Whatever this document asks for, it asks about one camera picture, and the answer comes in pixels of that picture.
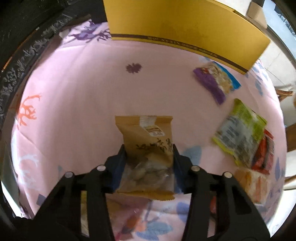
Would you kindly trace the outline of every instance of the green snack bag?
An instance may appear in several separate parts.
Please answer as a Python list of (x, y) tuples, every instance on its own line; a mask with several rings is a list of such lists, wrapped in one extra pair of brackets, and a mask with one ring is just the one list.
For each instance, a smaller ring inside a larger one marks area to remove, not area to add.
[(235, 99), (232, 112), (215, 133), (213, 140), (223, 151), (234, 156), (238, 166), (251, 168), (266, 124), (265, 119), (241, 100)]

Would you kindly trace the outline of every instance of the red snack bag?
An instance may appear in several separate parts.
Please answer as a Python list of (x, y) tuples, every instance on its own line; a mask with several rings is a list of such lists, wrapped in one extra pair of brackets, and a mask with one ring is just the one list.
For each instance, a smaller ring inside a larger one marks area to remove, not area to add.
[(252, 170), (269, 175), (274, 162), (274, 137), (266, 129), (252, 162)]

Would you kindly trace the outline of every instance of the metal screw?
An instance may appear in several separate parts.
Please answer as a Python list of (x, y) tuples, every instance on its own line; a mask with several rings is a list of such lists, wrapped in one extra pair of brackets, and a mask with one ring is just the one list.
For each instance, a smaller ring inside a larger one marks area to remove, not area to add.
[(224, 173), (224, 176), (225, 176), (226, 178), (232, 178), (232, 174), (231, 174), (230, 172), (225, 172), (225, 173)]
[(96, 169), (100, 172), (103, 172), (106, 170), (106, 167), (105, 167), (105, 165), (99, 165)]
[(194, 171), (194, 172), (198, 172), (200, 170), (200, 167), (199, 166), (196, 166), (196, 165), (193, 165), (191, 167), (191, 170)]
[(71, 177), (73, 177), (73, 172), (66, 172), (66, 173), (65, 173), (65, 177), (66, 177), (66, 178), (71, 178)]

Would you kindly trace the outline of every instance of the purple snack bag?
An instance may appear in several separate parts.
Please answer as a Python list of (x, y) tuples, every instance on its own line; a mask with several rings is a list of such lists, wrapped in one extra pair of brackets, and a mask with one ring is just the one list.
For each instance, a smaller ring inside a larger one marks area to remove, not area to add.
[(227, 69), (215, 62), (196, 68), (193, 72), (219, 105), (226, 100), (227, 94), (241, 86)]
[(199, 82), (212, 93), (218, 104), (222, 104), (226, 100), (226, 96), (223, 91), (219, 88), (218, 83), (211, 74), (203, 73), (201, 68), (193, 70), (195, 75), (198, 77)]

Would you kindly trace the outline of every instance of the wooden chair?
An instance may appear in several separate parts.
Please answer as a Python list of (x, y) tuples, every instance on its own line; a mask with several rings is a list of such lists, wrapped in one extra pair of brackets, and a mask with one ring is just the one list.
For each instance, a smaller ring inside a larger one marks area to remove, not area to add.
[[(293, 91), (283, 91), (279, 89), (276, 89), (276, 93), (279, 97), (279, 102), (281, 102), (283, 99), (287, 98), (288, 96), (293, 95)], [(287, 138), (287, 152), (296, 150), (296, 123), (286, 128), (286, 138)], [(285, 184), (291, 183), (294, 180), (296, 180), (296, 175), (286, 177)]]
[(276, 94), (279, 97), (279, 102), (281, 102), (283, 99), (287, 98), (288, 96), (292, 96), (293, 91), (283, 91), (283, 90), (276, 89)]

